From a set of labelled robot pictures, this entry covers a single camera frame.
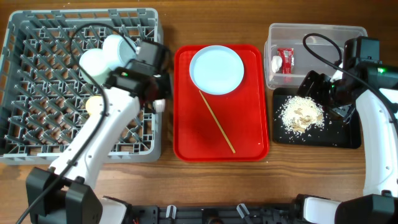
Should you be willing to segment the yellow plastic cup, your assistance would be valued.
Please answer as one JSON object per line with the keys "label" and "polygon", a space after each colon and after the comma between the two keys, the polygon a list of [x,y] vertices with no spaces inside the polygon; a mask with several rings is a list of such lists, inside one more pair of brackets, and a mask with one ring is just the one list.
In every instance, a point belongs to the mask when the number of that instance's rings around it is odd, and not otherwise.
{"label": "yellow plastic cup", "polygon": [[90,116],[100,114],[103,111],[103,98],[101,96],[90,97],[85,103],[85,108]]}

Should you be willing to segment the light blue plate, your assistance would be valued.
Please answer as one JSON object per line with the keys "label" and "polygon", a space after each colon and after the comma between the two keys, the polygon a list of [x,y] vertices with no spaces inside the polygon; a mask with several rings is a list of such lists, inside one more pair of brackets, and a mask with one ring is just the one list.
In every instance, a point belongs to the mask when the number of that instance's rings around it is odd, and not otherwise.
{"label": "light blue plate", "polygon": [[234,91],[244,78],[241,57],[231,48],[211,45],[199,50],[191,59],[189,75],[193,84],[211,95]]}

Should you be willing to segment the red sauce packet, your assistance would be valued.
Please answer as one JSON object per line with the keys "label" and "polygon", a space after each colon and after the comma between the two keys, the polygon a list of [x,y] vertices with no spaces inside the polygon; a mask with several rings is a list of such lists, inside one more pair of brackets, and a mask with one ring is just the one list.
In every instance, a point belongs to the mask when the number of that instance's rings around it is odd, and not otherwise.
{"label": "red sauce packet", "polygon": [[291,74],[294,66],[294,49],[278,48],[278,56],[282,58],[282,73]]}

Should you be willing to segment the white napkin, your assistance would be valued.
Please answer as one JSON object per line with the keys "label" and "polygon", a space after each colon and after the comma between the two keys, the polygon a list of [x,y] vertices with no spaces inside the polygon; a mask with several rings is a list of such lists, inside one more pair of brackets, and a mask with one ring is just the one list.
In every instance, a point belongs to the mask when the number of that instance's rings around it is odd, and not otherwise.
{"label": "white napkin", "polygon": [[282,68],[283,60],[281,56],[275,55],[271,60],[271,70],[277,73]]}

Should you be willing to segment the wooden chopstick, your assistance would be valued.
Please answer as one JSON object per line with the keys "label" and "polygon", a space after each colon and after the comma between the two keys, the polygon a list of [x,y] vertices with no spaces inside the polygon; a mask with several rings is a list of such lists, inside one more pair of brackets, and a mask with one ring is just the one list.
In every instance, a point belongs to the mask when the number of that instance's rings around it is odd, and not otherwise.
{"label": "wooden chopstick", "polygon": [[223,135],[225,141],[227,142],[229,148],[231,149],[231,152],[232,152],[233,154],[235,154],[236,151],[235,151],[235,149],[234,149],[232,143],[230,142],[228,136],[226,135],[224,129],[223,129],[222,126],[220,125],[220,122],[218,121],[218,118],[215,116],[215,114],[214,114],[214,112],[213,112],[211,106],[210,106],[209,103],[207,102],[207,100],[206,100],[205,96],[203,95],[202,91],[199,90],[198,92],[199,92],[199,94],[200,94],[200,96],[201,96],[203,102],[206,104],[206,107],[208,108],[208,111],[210,112],[212,118],[214,119],[214,121],[215,121],[215,123],[216,123],[218,129],[220,130],[220,132],[221,132],[221,134]]}

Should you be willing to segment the rice food waste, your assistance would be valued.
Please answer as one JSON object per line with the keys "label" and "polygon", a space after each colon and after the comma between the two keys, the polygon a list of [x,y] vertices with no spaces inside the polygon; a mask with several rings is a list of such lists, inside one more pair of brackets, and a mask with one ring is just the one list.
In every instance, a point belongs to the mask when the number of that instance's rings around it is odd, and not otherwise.
{"label": "rice food waste", "polygon": [[301,135],[311,129],[325,127],[325,112],[322,106],[309,97],[288,96],[277,109],[281,127],[286,133]]}

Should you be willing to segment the light blue bowl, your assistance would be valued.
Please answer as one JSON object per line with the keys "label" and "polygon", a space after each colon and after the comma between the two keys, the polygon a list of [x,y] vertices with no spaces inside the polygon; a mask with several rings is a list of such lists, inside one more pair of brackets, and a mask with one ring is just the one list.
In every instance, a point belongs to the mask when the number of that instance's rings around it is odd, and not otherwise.
{"label": "light blue bowl", "polygon": [[107,36],[103,42],[103,54],[108,67],[115,70],[118,67],[125,67],[128,61],[136,58],[136,44],[127,38],[124,40],[120,35]]}

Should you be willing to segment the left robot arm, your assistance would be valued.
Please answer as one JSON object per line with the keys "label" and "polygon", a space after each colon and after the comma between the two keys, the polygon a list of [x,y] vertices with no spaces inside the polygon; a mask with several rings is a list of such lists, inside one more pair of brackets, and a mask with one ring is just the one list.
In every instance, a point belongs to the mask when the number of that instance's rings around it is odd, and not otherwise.
{"label": "left robot arm", "polygon": [[100,109],[91,114],[66,151],[47,170],[33,168],[26,178],[29,206],[18,219],[31,223],[134,223],[132,205],[111,197],[98,198],[99,172],[123,129],[152,103],[153,113],[165,109],[171,96],[170,50],[143,40],[136,57],[111,71],[100,89]]}

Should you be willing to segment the green bowl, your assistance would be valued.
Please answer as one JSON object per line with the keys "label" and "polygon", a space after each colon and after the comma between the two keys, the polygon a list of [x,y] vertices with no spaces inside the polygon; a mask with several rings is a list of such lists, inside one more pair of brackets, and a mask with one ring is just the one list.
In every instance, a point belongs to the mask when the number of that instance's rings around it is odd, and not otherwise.
{"label": "green bowl", "polygon": [[79,65],[83,68],[81,75],[84,81],[89,84],[92,84],[93,82],[88,78],[88,76],[95,80],[98,85],[104,84],[109,77],[109,72],[111,71],[102,49],[87,50],[80,57]]}

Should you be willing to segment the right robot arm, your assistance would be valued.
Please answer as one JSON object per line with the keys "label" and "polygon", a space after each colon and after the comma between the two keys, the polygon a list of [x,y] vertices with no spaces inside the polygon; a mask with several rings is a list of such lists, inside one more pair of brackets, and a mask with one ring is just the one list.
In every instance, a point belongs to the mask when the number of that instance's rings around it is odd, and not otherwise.
{"label": "right robot arm", "polygon": [[332,112],[342,106],[358,112],[366,177],[363,196],[345,202],[299,195],[295,218],[308,223],[397,223],[397,67],[382,64],[379,40],[370,37],[347,40],[335,63],[306,49],[342,76],[332,80],[312,70],[297,94]]}

